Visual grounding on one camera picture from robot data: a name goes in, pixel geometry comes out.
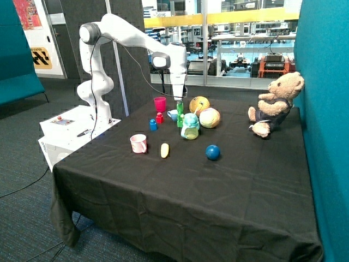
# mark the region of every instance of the baby bottle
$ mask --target baby bottle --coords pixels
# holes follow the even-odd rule
[[[197,116],[193,113],[185,114],[183,120],[183,128],[180,135],[189,140],[196,139],[199,129],[200,124]]]

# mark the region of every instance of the pink mug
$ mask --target pink mug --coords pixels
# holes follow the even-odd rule
[[[166,97],[155,97],[154,98],[155,108],[157,112],[162,113],[166,110]]]
[[[147,151],[147,137],[142,134],[133,135],[130,138],[133,152],[145,153]]]

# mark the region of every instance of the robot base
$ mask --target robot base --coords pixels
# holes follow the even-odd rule
[[[53,166],[91,141],[94,120],[89,112],[90,106],[79,105],[58,116],[40,122],[44,136],[39,145],[52,172]],[[92,139],[101,135],[120,122],[114,119],[109,124],[99,126],[92,134]]]

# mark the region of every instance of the orange machine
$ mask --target orange machine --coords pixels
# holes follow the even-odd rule
[[[296,71],[294,59],[280,53],[269,53],[263,56],[258,71],[259,78],[279,78]]]

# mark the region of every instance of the teal sofa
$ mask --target teal sofa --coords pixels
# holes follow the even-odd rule
[[[0,1],[0,105],[44,93],[12,0]]]

